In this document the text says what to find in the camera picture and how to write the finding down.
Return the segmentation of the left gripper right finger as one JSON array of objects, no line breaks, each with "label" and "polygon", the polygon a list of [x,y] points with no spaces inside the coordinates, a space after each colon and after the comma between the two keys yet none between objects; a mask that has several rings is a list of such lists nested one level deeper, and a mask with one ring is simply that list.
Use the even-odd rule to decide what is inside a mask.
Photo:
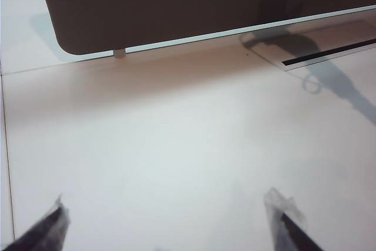
[{"label": "left gripper right finger", "polygon": [[307,234],[306,217],[294,198],[285,197],[276,188],[264,195],[264,206],[274,250],[321,250]]}]

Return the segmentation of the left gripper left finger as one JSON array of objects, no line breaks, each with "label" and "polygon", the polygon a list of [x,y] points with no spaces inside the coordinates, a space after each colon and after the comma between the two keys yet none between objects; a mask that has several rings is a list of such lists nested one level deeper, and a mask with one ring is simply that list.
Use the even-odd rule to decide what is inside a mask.
[{"label": "left gripper left finger", "polygon": [[51,208],[25,233],[2,250],[63,250],[71,223],[69,209],[59,195]]}]

